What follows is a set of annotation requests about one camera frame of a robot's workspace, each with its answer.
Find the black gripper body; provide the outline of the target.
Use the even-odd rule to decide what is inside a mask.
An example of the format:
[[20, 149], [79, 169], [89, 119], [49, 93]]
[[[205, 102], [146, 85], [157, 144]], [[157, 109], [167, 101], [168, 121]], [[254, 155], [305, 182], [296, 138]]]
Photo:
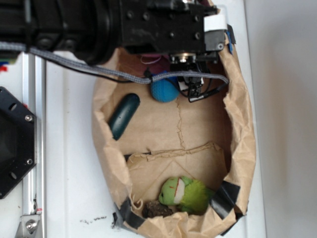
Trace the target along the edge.
[[216, 62], [227, 23], [197, 0], [121, 0], [121, 47], [131, 55], [167, 56], [173, 71]]

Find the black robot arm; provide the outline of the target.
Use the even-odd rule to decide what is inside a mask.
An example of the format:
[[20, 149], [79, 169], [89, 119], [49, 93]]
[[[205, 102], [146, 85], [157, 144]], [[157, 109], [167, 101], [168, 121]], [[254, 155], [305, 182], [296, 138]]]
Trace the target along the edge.
[[68, 51], [89, 65], [117, 48], [174, 64], [217, 60], [227, 23], [202, 0], [3, 0], [1, 43]]

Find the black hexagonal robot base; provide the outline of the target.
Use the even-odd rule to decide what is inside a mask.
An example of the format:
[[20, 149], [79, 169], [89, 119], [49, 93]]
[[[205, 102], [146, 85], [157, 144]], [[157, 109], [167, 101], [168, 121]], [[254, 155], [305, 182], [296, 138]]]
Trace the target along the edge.
[[35, 166], [35, 115], [0, 88], [0, 198], [4, 199]]

